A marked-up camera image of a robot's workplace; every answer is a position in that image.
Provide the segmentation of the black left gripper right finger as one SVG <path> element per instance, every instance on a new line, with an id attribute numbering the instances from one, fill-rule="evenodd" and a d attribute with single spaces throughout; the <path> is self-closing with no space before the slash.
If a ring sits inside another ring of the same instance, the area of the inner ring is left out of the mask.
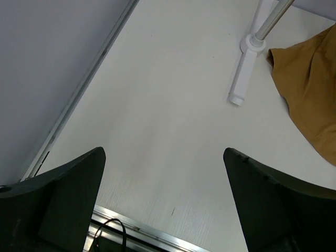
<path id="1" fill-rule="evenodd" d="M 335 190 L 233 148 L 223 160 L 249 251 L 335 251 Z"/>

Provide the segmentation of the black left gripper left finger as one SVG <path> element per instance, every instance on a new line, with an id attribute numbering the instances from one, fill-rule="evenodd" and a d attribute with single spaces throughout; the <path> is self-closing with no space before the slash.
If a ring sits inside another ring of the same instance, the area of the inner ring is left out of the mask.
<path id="1" fill-rule="evenodd" d="M 106 154 L 102 147 L 1 189 L 1 251 L 82 251 Z"/>

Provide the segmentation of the tan tank top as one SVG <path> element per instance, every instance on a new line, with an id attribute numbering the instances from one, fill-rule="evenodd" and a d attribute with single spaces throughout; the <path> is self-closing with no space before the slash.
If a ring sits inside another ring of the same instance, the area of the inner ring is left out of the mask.
<path id="1" fill-rule="evenodd" d="M 271 48 L 267 61 L 293 123 L 335 165 L 335 26 L 288 48 Z"/>

